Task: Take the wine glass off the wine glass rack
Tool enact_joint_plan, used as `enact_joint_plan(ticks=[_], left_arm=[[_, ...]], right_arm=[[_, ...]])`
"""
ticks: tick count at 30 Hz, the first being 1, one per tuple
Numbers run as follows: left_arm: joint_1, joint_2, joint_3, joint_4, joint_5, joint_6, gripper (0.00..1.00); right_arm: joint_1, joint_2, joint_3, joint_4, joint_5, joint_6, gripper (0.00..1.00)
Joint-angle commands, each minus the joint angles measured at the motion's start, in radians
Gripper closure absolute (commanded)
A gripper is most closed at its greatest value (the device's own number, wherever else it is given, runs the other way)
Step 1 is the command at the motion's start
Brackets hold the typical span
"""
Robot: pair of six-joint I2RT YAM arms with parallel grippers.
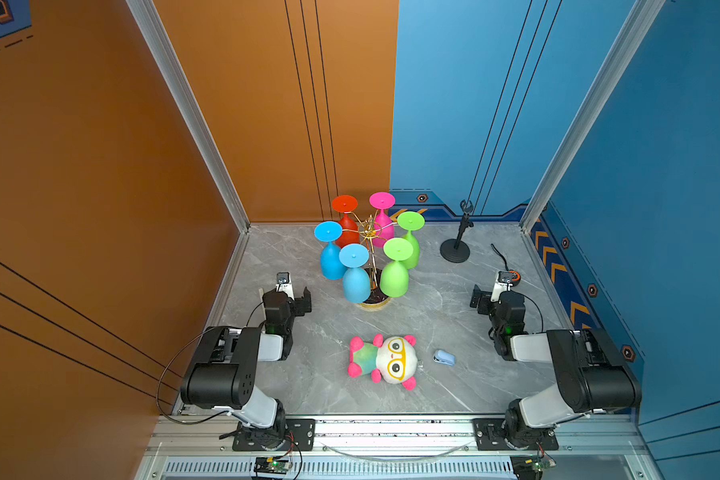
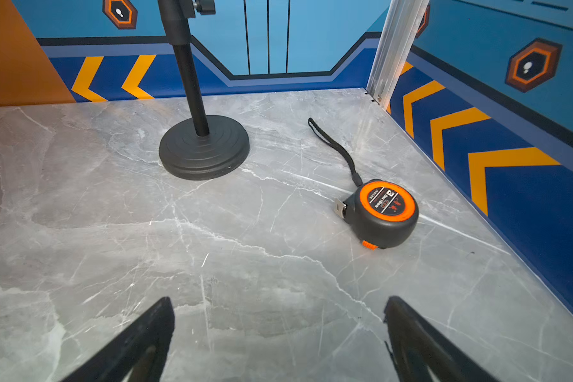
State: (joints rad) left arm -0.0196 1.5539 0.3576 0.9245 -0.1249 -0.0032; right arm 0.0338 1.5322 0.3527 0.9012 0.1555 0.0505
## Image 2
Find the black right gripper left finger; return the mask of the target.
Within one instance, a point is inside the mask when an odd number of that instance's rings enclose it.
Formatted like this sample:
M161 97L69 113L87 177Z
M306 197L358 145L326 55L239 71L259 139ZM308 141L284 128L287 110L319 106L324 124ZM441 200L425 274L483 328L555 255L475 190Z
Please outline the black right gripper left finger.
M175 328L169 297L159 299L65 381L159 381Z

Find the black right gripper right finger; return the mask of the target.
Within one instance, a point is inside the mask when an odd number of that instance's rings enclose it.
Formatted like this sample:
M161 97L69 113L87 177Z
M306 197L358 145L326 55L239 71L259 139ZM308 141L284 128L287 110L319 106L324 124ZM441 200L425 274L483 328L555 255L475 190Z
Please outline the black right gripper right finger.
M385 306L385 343L400 381L495 381L401 297Z

